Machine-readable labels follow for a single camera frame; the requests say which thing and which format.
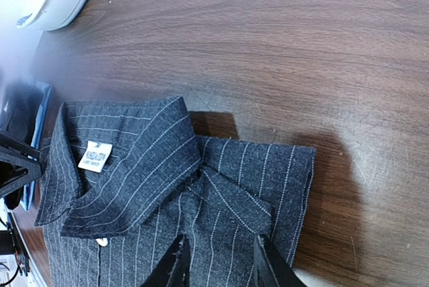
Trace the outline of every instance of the black clamp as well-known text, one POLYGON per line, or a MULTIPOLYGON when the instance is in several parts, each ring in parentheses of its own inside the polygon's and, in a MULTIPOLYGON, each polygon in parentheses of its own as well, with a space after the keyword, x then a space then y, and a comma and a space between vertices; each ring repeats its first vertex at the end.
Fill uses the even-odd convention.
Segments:
MULTIPOLYGON (((255 287, 306 287, 265 235, 253 245, 255 287)), ((141 287, 189 287, 190 248, 179 235, 141 287)))
POLYGON ((0 131, 0 198, 42 176, 40 152, 0 131))

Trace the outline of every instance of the pinstripe shirt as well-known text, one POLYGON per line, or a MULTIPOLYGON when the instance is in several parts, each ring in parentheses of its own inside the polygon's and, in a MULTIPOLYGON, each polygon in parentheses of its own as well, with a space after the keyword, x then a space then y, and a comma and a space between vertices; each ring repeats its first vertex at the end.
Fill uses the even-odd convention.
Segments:
POLYGON ((185 233, 191 286, 252 286, 256 233, 292 264, 314 155, 196 136, 181 97, 63 104, 42 150, 36 219, 54 285, 141 286, 185 233), (77 168, 87 141, 113 144, 100 174, 77 168))

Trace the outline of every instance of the blue object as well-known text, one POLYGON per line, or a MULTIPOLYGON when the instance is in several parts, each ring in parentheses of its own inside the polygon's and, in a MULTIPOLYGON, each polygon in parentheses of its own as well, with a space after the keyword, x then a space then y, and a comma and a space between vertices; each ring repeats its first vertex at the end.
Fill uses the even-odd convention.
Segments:
MULTIPOLYGON (((51 95, 52 87, 45 82, 36 82, 35 86, 39 88, 44 96, 42 102, 40 103, 38 114, 36 115, 36 127, 34 129, 33 139, 32 139, 32 147, 39 149, 40 142, 42 140, 43 133, 43 125, 46 118, 46 113, 48 112, 48 103, 51 95)), ((24 187, 24 193, 21 199, 21 206, 26 210, 32 206, 33 198, 34 198, 34 188, 36 186, 36 182, 33 181, 30 184, 27 184, 24 187)))

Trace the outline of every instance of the black object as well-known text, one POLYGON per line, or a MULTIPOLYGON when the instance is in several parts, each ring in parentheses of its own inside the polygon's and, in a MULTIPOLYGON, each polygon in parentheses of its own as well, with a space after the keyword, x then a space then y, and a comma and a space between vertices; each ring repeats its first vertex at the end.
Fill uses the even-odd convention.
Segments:
POLYGON ((7 230, 0 231, 0 255, 15 255, 18 271, 27 276, 29 272, 29 256, 11 213, 7 214, 6 226, 7 230))
POLYGON ((256 287, 306 287, 266 235, 257 235, 253 246, 256 287))
MULTIPOLYGON (((266 235, 255 237, 255 287, 306 287, 266 235)), ((190 248, 178 235, 141 287, 189 287, 190 248)))
POLYGON ((189 240, 178 235, 141 287, 189 287, 189 266, 189 240))
MULTIPOLYGON (((1 130, 7 131, 9 136, 17 141, 30 145, 42 99, 43 92, 31 84, 17 81, 7 85, 1 110, 1 130)), ((0 162, 0 174, 11 170, 13 166, 0 162)), ((5 196, 7 208, 13 210, 17 207, 22 196, 23 186, 5 196)))
POLYGON ((0 131, 0 198, 42 176, 39 156, 35 148, 0 131))

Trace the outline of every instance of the cable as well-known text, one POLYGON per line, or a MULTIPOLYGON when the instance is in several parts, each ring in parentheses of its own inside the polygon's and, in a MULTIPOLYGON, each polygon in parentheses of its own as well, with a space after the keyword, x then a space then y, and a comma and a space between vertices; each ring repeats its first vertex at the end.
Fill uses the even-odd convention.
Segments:
POLYGON ((6 287, 6 286, 7 286, 7 285, 9 285, 12 281, 14 281, 14 280, 15 280, 15 278, 16 278, 16 276, 18 276, 18 272, 19 272, 19 266, 16 268, 16 272, 15 272, 15 274, 13 275, 13 277, 12 277, 9 281, 5 282, 4 284, 1 284, 1 285, 0 285, 0 287, 6 287))
POLYGON ((9 269, 9 267, 7 267, 3 262, 0 262, 0 265, 2 265, 4 268, 6 268, 7 270, 9 270, 9 271, 11 271, 10 269, 9 269))

